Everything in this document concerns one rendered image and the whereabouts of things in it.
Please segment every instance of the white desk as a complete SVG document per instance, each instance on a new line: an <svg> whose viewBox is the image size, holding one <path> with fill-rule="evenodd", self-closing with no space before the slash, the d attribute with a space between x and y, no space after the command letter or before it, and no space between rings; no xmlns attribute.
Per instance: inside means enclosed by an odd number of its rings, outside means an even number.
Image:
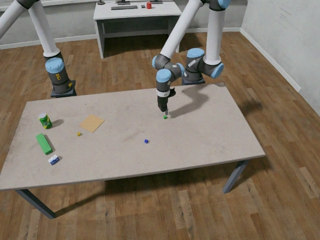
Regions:
<svg viewBox="0 0 320 240"><path fill-rule="evenodd" d="M225 86L175 89L167 119L158 109L155 88L27 102L0 173L0 190L16 190L54 218L28 189L239 161L223 188L229 192L249 160L265 156L263 149ZM52 128L43 129L41 112L49 115ZM79 127L90 114L105 120L94 133ZM41 150L40 133L53 153ZM50 165L53 155L61 160Z"/></svg>
<svg viewBox="0 0 320 240"><path fill-rule="evenodd" d="M152 9L147 9L146 0L130 1L130 6L136 9L111 10L117 7L116 1L106 1L104 5L96 4L93 20L97 36L100 56L104 58L105 38L141 36L141 35L170 35L182 12L174 1L163 1L163 4L153 4ZM166 21L163 27L160 22ZM119 24L112 32L108 32L110 25Z"/></svg>

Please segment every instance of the wall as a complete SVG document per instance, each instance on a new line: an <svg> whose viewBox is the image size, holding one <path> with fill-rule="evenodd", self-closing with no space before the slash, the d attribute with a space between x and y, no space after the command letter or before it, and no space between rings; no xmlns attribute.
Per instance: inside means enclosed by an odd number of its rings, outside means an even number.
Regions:
<svg viewBox="0 0 320 240"><path fill-rule="evenodd" d="M320 1L249 0L242 29L301 87L320 115Z"/></svg>
<svg viewBox="0 0 320 240"><path fill-rule="evenodd" d="M181 11L183 11L188 3L187 0L175 0L175 2ZM6 3L4 0L2 0L1 6L5 5ZM230 6L226 10L226 28L241 27L246 11L246 5L247 0L231 1ZM94 35L96 32L93 21L95 6L95 2L45 6L44 9L52 30L53 37L55 39L64 38L61 39L60 42L67 41L68 39L65 39L66 37L74 36L86 36L84 39L95 38ZM206 28L208 27L208 15L209 7L207 4L205 4L205 6L201 7L196 14L190 25L190 28L200 29L199 32L206 31ZM39 39L29 13L25 11L12 25L8 32L2 37L2 39L0 39L0 49L39 44L37 40ZM25 45L15 44L25 42L27 42Z"/></svg>

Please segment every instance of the orange square paper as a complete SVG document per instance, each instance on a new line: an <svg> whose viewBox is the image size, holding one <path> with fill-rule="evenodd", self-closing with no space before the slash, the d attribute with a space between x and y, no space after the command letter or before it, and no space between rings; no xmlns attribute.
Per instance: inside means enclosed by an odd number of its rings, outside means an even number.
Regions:
<svg viewBox="0 0 320 240"><path fill-rule="evenodd" d="M105 120L90 114L79 126L93 133L104 121Z"/></svg>

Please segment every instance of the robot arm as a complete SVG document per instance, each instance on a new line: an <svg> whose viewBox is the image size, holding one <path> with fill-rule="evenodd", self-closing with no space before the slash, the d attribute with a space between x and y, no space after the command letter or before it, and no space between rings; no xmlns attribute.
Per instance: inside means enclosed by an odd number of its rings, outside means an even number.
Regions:
<svg viewBox="0 0 320 240"><path fill-rule="evenodd" d="M220 47L225 20L225 10L231 0L189 0L178 22L163 46L160 54L152 59L152 66L159 70L156 75L156 93L158 107L162 112L167 111L168 98L176 94L170 89L170 84L182 77L182 85L202 84L202 74L217 78L223 68ZM187 53L185 69L182 64L171 63L171 57L183 38L197 11L204 3L209 3L208 32L205 51L192 48Z"/></svg>
<svg viewBox="0 0 320 240"><path fill-rule="evenodd" d="M14 0L0 17L0 39L24 10L29 11L44 51L45 68L52 82L51 97L58 98L77 95L75 81L71 81L68 77L62 54L56 46L40 0Z"/></svg>

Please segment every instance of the table leg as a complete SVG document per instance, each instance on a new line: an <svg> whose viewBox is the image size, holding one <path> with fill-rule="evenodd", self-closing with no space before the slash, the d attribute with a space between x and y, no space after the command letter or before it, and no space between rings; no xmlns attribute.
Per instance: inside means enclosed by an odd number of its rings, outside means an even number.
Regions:
<svg viewBox="0 0 320 240"><path fill-rule="evenodd" d="M175 25L178 22L178 19L179 19L179 16L169 17L169 19L168 19L168 35L171 34L172 30L174 29ZM179 46L180 46L180 43L178 44L178 46L175 49L176 53L179 53Z"/></svg>
<svg viewBox="0 0 320 240"><path fill-rule="evenodd" d="M100 57L104 58L104 50L105 50L105 33L104 27L101 20L94 21L94 28L96 33L96 39L98 41Z"/></svg>
<svg viewBox="0 0 320 240"><path fill-rule="evenodd" d="M240 176L240 174L243 172L243 170L247 166L248 162L249 162L249 160L243 160L243 161L239 161L237 163L231 176L229 177L228 181L226 181L226 184L224 185L224 187L222 189L224 194L227 194L228 192L230 192L231 188L233 187L233 185L237 181L238 177Z"/></svg>
<svg viewBox="0 0 320 240"><path fill-rule="evenodd" d="M55 213L50 210L42 201L40 201L35 195L28 189L15 190L21 197L27 200L32 206L38 209L41 213L47 216L49 219L56 217Z"/></svg>

